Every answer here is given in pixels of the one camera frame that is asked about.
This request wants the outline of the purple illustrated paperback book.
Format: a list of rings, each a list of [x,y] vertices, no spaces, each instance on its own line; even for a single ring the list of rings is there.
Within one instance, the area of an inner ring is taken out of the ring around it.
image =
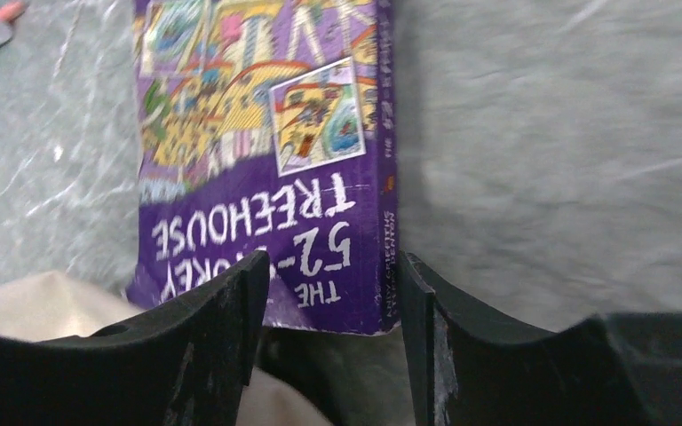
[[[269,327],[400,322],[393,5],[137,1],[139,260],[152,308],[253,251]]]

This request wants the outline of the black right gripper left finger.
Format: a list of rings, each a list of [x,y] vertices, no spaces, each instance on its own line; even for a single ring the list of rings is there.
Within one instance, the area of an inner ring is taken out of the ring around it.
[[[0,425],[233,425],[250,382],[270,259],[88,337],[0,337]]]

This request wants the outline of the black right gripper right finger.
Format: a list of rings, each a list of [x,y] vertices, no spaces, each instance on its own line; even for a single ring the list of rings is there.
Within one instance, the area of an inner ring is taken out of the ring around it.
[[[400,253],[419,425],[682,425],[682,312],[597,314],[553,333]]]

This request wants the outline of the beige canvas backpack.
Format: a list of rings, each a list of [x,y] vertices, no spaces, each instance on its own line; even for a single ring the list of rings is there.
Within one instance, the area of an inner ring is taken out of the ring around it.
[[[0,285],[0,335],[28,341],[88,336],[140,309],[44,272]],[[413,425],[402,334],[364,337],[266,328],[242,394],[240,425]]]

